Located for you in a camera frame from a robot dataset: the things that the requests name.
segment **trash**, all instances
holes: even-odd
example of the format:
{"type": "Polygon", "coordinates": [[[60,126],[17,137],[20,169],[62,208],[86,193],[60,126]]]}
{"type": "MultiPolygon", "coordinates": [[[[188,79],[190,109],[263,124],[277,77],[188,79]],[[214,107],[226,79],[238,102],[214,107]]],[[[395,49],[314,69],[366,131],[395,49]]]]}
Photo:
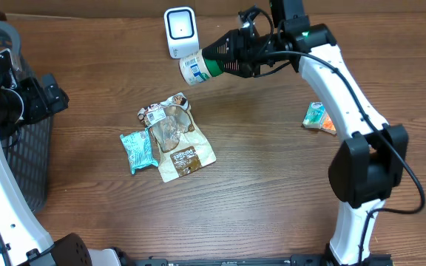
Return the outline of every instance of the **trash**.
{"type": "Polygon", "coordinates": [[[178,93],[166,101],[142,108],[139,120],[149,128],[160,151],[159,172],[164,182],[212,164],[216,157],[193,121],[191,106],[178,93]]]}
{"type": "Polygon", "coordinates": [[[147,129],[134,132],[126,137],[121,135],[120,138],[127,152],[131,174],[134,174],[136,169],[159,166],[157,160],[152,156],[151,140],[147,129]]]}
{"type": "Polygon", "coordinates": [[[305,119],[303,120],[303,126],[307,129],[321,129],[331,134],[337,133],[330,116],[320,102],[310,103],[305,119]]]}

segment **food wrapper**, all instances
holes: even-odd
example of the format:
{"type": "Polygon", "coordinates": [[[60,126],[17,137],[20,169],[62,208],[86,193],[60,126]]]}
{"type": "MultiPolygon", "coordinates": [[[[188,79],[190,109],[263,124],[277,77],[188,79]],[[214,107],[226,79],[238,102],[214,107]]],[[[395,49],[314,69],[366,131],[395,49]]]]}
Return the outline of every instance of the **food wrapper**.
{"type": "Polygon", "coordinates": [[[321,129],[331,134],[337,133],[330,115],[326,112],[323,104],[319,102],[310,103],[303,120],[303,126],[307,129],[321,129]]]}
{"type": "Polygon", "coordinates": [[[216,157],[208,140],[193,121],[183,93],[142,108],[139,120],[149,128],[160,151],[159,172],[164,182],[212,164],[216,157]]]}
{"type": "Polygon", "coordinates": [[[131,174],[134,174],[136,169],[159,165],[152,156],[151,140],[147,129],[134,132],[126,137],[121,135],[120,138],[127,152],[131,174]]]}

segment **wooden table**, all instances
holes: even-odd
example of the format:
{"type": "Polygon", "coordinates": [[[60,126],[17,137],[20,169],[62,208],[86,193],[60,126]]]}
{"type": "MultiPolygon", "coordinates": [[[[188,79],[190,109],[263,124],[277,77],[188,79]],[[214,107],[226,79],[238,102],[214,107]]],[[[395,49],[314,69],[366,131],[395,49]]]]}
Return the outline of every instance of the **wooden table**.
{"type": "MultiPolygon", "coordinates": [[[[312,16],[326,23],[371,103],[410,135],[408,162],[426,191],[426,13],[312,16]]],[[[261,20],[260,29],[267,29],[261,20]]],[[[134,258],[212,259],[322,253],[338,202],[327,169],[338,139],[301,127],[317,96],[291,67],[261,79],[221,75],[189,87],[168,56],[162,18],[14,21],[23,54],[70,96],[55,117],[50,189],[37,215],[54,239],[134,258]],[[120,134],[139,131],[142,106],[183,92],[217,162],[163,183],[156,168],[129,173],[120,134]]],[[[197,19],[204,47],[236,27],[197,19]]],[[[413,208],[408,175],[388,207],[413,208]]],[[[380,214],[374,253],[426,265],[426,209],[380,214]]]]}

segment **dark blue square outline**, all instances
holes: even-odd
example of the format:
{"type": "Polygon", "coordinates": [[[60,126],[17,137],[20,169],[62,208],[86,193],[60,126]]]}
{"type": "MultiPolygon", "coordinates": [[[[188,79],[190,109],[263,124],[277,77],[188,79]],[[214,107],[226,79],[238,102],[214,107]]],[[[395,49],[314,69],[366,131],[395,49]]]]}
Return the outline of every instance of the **dark blue square outline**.
{"type": "Polygon", "coordinates": [[[168,13],[167,13],[167,24],[169,25],[169,35],[170,35],[170,38],[171,38],[172,40],[180,40],[180,39],[183,39],[183,38],[191,38],[191,37],[193,37],[193,35],[195,35],[195,28],[193,27],[192,12],[190,12],[190,10],[184,9],[184,10],[173,10],[173,11],[168,12],[168,13]],[[190,15],[190,24],[191,24],[191,26],[192,26],[192,34],[191,34],[190,36],[174,38],[174,37],[172,36],[172,31],[170,30],[170,19],[169,19],[169,15],[170,15],[170,13],[177,13],[177,12],[184,12],[184,11],[188,12],[188,13],[189,13],[189,15],[190,15]]]}

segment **gray plastic basket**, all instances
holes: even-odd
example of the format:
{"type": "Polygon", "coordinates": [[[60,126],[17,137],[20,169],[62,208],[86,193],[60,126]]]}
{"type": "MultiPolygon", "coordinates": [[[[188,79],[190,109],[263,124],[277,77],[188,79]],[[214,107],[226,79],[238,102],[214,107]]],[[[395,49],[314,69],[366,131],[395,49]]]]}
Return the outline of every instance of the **gray plastic basket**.
{"type": "MultiPolygon", "coordinates": [[[[13,68],[19,80],[35,77],[21,55],[19,34],[11,25],[0,21],[0,51],[11,49],[13,68]]],[[[4,149],[4,155],[16,182],[32,212],[40,211],[47,201],[47,167],[49,162],[50,135],[53,118],[36,125],[21,127],[21,139],[12,148],[4,149]]],[[[16,136],[2,141],[3,147],[12,143],[16,136]]]]}

